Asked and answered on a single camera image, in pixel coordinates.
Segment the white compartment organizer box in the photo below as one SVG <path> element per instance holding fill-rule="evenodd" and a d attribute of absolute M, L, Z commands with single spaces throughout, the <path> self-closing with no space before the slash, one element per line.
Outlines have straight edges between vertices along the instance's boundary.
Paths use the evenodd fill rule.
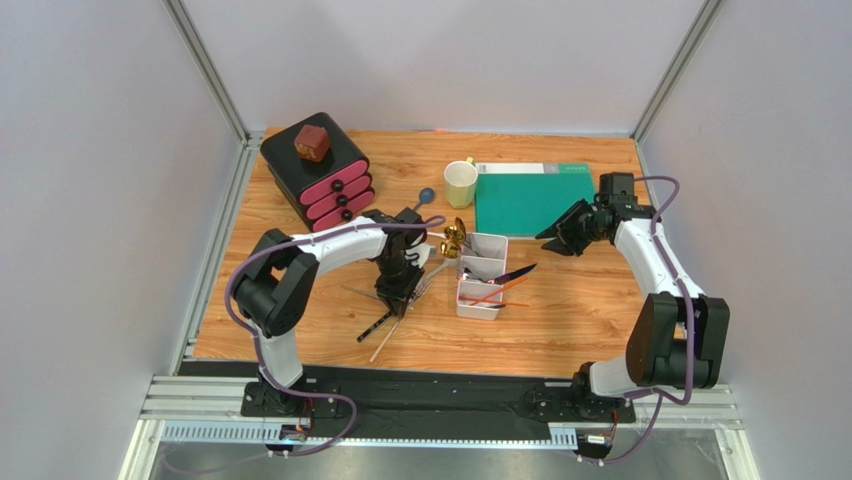
<path fill-rule="evenodd" d="M 470 232 L 462 249 L 457 273 L 469 268 L 484 279 L 492 279 L 506 272 L 509 239 L 505 236 Z M 499 289 L 499 285 L 485 284 L 471 280 L 458 280 L 455 300 L 455 313 L 458 317 L 475 320 L 494 321 L 500 308 L 469 306 L 462 297 L 479 298 Z M 502 300 L 503 294 L 492 298 Z"/>

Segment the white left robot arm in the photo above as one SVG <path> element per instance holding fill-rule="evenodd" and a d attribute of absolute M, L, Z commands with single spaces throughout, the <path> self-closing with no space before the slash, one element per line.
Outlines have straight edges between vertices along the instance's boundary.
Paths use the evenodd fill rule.
<path fill-rule="evenodd" d="M 293 388 L 303 377 L 295 329 L 315 281 L 369 260 L 379 269 L 375 289 L 387 317 L 402 319 L 422 291 L 427 231 L 444 220 L 423 219 L 410 208 L 395 216 L 373 209 L 319 233 L 265 232 L 231 274 L 224 294 L 228 315 L 251 335 L 259 363 L 258 390 L 245 404 L 284 415 L 303 412 L 315 395 Z"/>

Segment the silver fork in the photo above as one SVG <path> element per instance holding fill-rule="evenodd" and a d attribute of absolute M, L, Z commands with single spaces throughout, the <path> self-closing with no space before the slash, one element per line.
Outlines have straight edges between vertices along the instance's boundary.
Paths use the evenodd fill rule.
<path fill-rule="evenodd" d="M 456 277 L 457 277 L 458 280 L 471 280 L 471 281 L 477 281 L 477 282 L 485 283 L 485 284 L 490 283 L 489 279 L 482 278 L 481 276 L 475 274 L 469 268 L 464 268 L 463 270 L 459 271 L 457 273 Z"/>

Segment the iridescent purple knife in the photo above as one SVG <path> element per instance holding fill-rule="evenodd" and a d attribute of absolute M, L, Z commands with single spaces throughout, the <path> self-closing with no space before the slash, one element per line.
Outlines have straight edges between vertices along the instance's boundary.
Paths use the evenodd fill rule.
<path fill-rule="evenodd" d="M 536 268 L 536 264 L 527 265 L 525 267 L 522 267 L 522 268 L 513 270 L 511 272 L 504 273 L 500 276 L 494 277 L 494 278 L 488 280 L 488 283 L 493 284 L 493 285 L 504 285 L 504 284 L 507 284 L 507 283 L 509 283 L 513 280 L 519 279 L 519 278 L 527 275 L 528 273 L 533 271 L 535 268 Z"/>

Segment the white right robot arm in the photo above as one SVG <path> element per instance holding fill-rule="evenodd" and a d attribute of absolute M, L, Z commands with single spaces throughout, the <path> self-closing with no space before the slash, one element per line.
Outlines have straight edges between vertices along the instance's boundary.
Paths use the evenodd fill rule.
<path fill-rule="evenodd" d="M 601 175 L 591 201 L 575 202 L 538 236 L 545 250 L 563 256 L 579 257 L 591 244 L 609 242 L 644 297 L 625 353 L 581 369 L 590 393 L 625 399 L 657 393 L 685 405 L 694 390 L 717 384 L 730 309 L 685 272 L 669 246 L 662 211 L 639 202 L 638 181 L 630 173 Z"/>

